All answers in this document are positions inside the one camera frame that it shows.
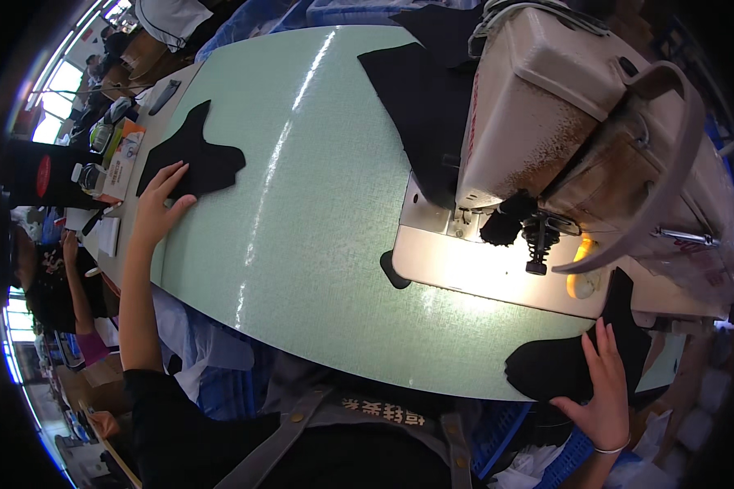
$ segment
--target table surface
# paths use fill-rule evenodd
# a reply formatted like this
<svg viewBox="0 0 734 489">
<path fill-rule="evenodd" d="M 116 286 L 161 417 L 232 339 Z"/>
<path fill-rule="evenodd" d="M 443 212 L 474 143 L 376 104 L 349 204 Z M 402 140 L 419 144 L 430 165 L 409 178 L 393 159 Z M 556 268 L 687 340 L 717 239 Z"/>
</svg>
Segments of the table surface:
<svg viewBox="0 0 734 489">
<path fill-rule="evenodd" d="M 199 199 L 159 246 L 155 283 L 323 365 L 421 390 L 526 400 L 506 381 L 508 355 L 534 339 L 575 336 L 592 320 L 418 283 L 397 290 L 379 266 L 394 244 L 410 166 L 356 56 L 414 41 L 399 27 L 309 28 L 230 44 L 200 69 L 171 75 L 183 80 L 175 97 L 154 117 L 140 112 L 147 133 L 113 214 L 123 218 L 117 256 L 100 253 L 102 269 L 121 283 L 147 152 L 212 99 L 206 141 L 239 147 L 247 166 L 236 185 Z M 683 343 L 667 338 L 639 390 L 673 379 Z"/>
</svg>

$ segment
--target wall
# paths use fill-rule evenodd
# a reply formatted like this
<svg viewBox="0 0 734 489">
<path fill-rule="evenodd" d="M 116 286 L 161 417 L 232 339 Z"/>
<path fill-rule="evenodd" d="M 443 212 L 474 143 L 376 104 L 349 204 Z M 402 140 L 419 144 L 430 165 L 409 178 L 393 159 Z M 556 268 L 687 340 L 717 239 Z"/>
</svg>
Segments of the wall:
<svg viewBox="0 0 734 489">
<path fill-rule="evenodd" d="M 103 55 L 101 31 L 103 30 L 103 27 L 106 27 L 107 25 L 108 23 L 103 19 L 103 17 L 98 17 L 93 20 L 88 30 L 79 36 L 73 44 L 73 47 L 66 55 L 66 61 L 80 70 L 84 70 L 87 66 L 87 58 L 89 55 Z"/>
</svg>

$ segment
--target sewing machine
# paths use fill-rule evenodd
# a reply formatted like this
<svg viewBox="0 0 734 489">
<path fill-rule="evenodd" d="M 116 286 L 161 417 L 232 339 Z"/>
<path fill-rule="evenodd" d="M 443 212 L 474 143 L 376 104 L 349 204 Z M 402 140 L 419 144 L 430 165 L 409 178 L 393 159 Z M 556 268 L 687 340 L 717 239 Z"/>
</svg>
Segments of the sewing machine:
<svg viewBox="0 0 734 489">
<path fill-rule="evenodd" d="M 489 32 L 473 84 L 456 208 L 411 174 L 392 265 L 403 278 L 595 318 L 608 270 L 653 315 L 734 313 L 734 186 L 672 64 L 535 8 Z M 482 240 L 519 192 L 507 247 Z"/>
</svg>

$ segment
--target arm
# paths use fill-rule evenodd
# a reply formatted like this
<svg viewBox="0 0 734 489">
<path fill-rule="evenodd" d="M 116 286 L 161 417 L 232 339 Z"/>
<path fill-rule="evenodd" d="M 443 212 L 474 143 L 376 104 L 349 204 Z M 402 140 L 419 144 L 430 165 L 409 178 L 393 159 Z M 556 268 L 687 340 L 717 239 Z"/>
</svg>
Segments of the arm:
<svg viewBox="0 0 734 489">
<path fill-rule="evenodd" d="M 119 354 L 124 370 L 164 370 L 149 268 L 157 243 L 196 202 L 196 197 L 186 195 L 180 197 L 171 209 L 164 206 L 169 193 L 187 170 L 188 165 L 183 166 L 181 161 L 161 169 L 138 200 L 119 299 Z"/>
<path fill-rule="evenodd" d="M 90 301 L 84 293 L 84 287 L 81 285 L 76 265 L 76 257 L 79 252 L 76 234 L 72 231 L 65 231 L 61 243 L 62 259 L 66 264 L 68 288 L 70 288 L 71 298 L 73 299 L 73 315 L 76 316 L 76 333 L 79 335 L 89 334 L 95 331 L 95 322 L 92 319 Z"/>
<path fill-rule="evenodd" d="M 581 336 L 590 379 L 593 381 L 593 398 L 587 406 L 580 406 L 568 397 L 555 397 L 550 401 L 579 426 L 593 446 L 602 451 L 620 450 L 628 444 L 628 390 L 626 372 L 617 353 L 617 342 L 612 326 L 604 327 L 604 319 L 596 323 L 598 352 L 587 333 Z M 620 452 L 603 454 L 597 450 L 566 479 L 562 488 L 600 489 Z"/>
</svg>

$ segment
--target pink fabric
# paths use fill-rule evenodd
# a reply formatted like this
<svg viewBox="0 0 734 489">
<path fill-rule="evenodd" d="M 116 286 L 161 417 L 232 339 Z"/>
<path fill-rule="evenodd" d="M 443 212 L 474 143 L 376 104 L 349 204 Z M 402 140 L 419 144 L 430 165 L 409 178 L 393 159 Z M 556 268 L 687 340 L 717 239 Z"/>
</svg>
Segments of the pink fabric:
<svg viewBox="0 0 734 489">
<path fill-rule="evenodd" d="M 90 366 L 102 358 L 106 358 L 109 354 L 108 347 L 103 343 L 101 335 L 97 331 L 86 335 L 77 335 L 76 342 L 79 345 L 82 356 L 84 356 L 84 365 Z"/>
</svg>

